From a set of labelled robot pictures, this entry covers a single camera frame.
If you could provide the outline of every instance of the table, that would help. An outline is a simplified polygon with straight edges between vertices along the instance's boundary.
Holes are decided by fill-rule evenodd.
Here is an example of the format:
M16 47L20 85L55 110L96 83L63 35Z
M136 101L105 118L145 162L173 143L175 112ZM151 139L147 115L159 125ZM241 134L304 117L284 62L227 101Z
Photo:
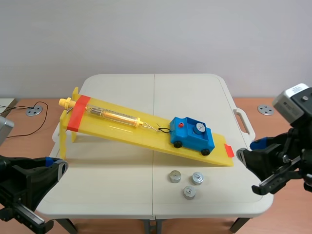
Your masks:
M199 92L198 87L210 89ZM224 81L214 75L97 75L85 81L80 93L167 119L191 113L223 134L234 151L247 147L254 138L244 112L235 107ZM234 112L242 115L250 134L241 132ZM236 232L272 204L272 195L252 193L250 187L259 180L236 158L233 167L207 167L119 142L79 137L79 143L68 138L70 169L38 206L49 218L242 217L231 228ZM58 148L56 144L50 156L56 157ZM182 172L180 183L168 181L172 170ZM195 171L201 171L206 182L197 188L196 199L187 201L181 190L190 184L189 176ZM112 175L114 179L102 179ZM69 220L66 226L73 227Z
M58 112L60 113L60 111L61 111L61 109L60 108L58 108L58 106L55 106L55 108L58 110Z

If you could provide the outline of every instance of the yellow ramp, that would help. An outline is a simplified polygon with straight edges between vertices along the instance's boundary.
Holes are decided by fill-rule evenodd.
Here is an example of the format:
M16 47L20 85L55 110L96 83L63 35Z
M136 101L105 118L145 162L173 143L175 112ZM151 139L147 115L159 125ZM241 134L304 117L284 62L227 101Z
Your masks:
M74 99L77 100L79 94L73 95ZM88 102L90 105L105 108L108 110L120 112L126 115L139 117L141 121L152 125L154 128L158 128L159 124L161 127L169 128L170 120L163 119L157 116L149 115L143 112L135 111L129 108L118 106L105 101L91 98ZM67 115L62 115L60 124L61 128L67 129L69 119L72 112ZM128 144L137 145L143 148L151 150L186 157L206 163L233 166L232 158L228 157L225 144L226 140L224 136L213 133L213 139L215 149L208 156L202 156L200 152L186 149L186 148L175 148L170 143L170 134L163 132L156 132L153 129L145 128L118 123L115 121L103 119L88 112L83 114L78 132L89 134L97 137L102 137L109 140L116 140Z

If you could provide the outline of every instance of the toy car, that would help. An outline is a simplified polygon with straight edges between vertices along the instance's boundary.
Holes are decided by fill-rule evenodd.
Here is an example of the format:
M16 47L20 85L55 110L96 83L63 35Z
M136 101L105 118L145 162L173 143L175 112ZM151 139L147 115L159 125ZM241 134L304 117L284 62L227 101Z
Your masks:
M170 142L176 148L185 147L209 155L215 148L211 129L192 118L175 117L170 122Z

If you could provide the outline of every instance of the red tape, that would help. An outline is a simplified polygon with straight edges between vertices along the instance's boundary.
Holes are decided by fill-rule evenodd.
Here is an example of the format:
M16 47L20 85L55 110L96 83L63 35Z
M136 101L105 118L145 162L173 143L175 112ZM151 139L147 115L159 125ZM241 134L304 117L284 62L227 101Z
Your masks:
M72 116L70 117L69 123L67 125L67 129L70 131L78 132L80 122L83 116L83 113L86 109L86 105L88 104L90 97L81 95L73 108Z
M232 150L232 147L230 145L224 144L226 153L228 154L228 157L234 157L234 152Z

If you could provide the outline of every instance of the table handle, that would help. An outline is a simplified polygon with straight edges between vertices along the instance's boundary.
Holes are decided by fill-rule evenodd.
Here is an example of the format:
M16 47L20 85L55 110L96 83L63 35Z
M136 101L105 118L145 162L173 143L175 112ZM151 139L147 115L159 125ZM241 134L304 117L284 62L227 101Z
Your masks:
M246 113L242 109L239 109L239 108L234 109L233 112L235 115L238 115L240 117L240 119L242 120L242 123L244 125L244 128L247 131L247 133L245 133L243 131L242 131L242 133L245 135L248 135L248 138L251 141L253 141L255 139L255 132L254 132L254 129L253 129Z

